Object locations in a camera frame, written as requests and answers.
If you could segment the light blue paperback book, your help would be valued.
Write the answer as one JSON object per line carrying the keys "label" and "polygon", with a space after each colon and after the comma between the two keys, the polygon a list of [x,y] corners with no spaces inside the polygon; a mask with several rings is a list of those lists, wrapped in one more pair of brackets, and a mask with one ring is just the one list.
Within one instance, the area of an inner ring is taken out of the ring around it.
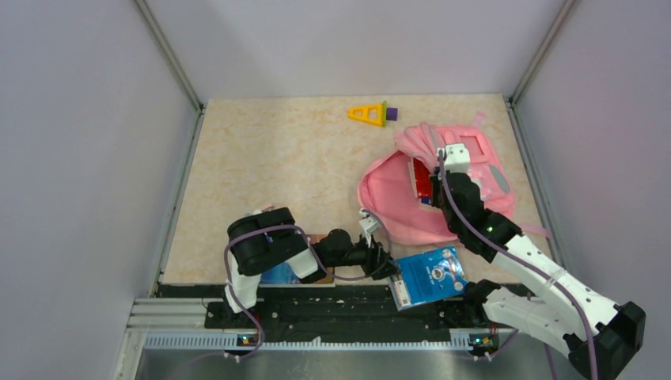
{"label": "light blue paperback book", "polygon": [[399,272],[390,277],[398,310],[462,296],[467,280],[457,248],[447,245],[394,261]]}

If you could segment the pink student backpack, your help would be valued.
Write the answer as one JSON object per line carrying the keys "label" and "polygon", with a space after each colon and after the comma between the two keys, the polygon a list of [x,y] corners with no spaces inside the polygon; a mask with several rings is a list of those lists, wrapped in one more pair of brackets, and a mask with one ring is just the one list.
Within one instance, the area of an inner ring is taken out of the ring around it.
{"label": "pink student backpack", "polygon": [[470,124],[434,125],[422,122],[394,135],[395,149],[369,165],[358,183],[362,208],[385,224],[393,242],[438,245],[456,241],[430,198],[430,172],[438,165],[437,150],[462,143],[470,155],[468,175],[480,187],[485,207],[511,217],[516,197],[490,139],[476,114]]}

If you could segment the red 156-storey treehouse book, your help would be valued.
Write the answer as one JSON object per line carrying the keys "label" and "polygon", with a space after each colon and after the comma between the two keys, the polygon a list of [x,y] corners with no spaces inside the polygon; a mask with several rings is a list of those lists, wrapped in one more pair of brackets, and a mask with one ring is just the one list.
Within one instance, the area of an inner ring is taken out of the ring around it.
{"label": "red 156-storey treehouse book", "polygon": [[433,195],[433,185],[430,179],[430,172],[426,166],[418,159],[412,158],[409,163],[409,175],[411,187],[415,197],[431,197]]}

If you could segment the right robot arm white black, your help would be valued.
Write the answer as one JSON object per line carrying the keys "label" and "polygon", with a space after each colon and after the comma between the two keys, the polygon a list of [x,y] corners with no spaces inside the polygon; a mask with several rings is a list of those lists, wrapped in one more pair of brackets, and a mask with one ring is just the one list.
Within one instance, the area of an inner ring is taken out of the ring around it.
{"label": "right robot arm white black", "polygon": [[545,255],[521,227],[484,206],[465,173],[435,168],[434,206],[469,251],[519,278],[538,299],[529,301],[489,280],[467,292],[464,316],[474,326],[510,326],[565,356],[587,379],[615,379],[643,345],[645,311],[589,288]]}

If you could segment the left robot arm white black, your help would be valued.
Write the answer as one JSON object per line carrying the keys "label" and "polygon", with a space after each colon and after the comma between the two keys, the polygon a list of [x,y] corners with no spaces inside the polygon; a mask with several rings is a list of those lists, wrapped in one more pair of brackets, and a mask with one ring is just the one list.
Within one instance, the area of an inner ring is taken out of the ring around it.
{"label": "left robot arm white black", "polygon": [[254,314],[262,274],[280,264],[288,264],[301,283],[314,283],[326,276],[344,281],[358,277],[336,275],[332,269],[359,266],[360,279],[385,279],[400,273],[388,249],[373,236],[381,230],[391,241],[385,224],[372,211],[359,211],[362,233],[358,241],[348,232],[335,229],[311,242],[287,207],[257,211],[233,222],[227,229],[225,248],[226,288],[224,318],[235,327],[248,325]]}

